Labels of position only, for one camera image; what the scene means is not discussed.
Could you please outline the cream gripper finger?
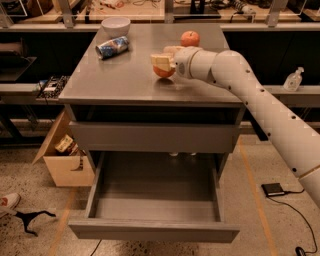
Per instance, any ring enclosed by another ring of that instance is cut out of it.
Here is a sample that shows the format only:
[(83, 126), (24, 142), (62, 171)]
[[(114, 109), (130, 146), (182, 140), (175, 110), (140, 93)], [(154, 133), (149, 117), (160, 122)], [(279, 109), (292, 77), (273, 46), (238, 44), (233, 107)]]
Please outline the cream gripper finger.
[(182, 49), (183, 46), (166, 46), (163, 48), (163, 53), (166, 55), (175, 55), (178, 51)]
[(171, 71), (175, 68), (172, 54), (152, 54), (151, 63), (153, 66), (163, 71)]

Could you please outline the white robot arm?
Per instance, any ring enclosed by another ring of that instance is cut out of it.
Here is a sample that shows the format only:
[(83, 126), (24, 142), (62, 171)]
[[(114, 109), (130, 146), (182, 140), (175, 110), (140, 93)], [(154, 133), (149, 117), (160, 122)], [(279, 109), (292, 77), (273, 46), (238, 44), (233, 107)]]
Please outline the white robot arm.
[(247, 60), (232, 50), (168, 46), (151, 56), (153, 66), (221, 87), (246, 106), (263, 132), (320, 207), (320, 134), (258, 81)]

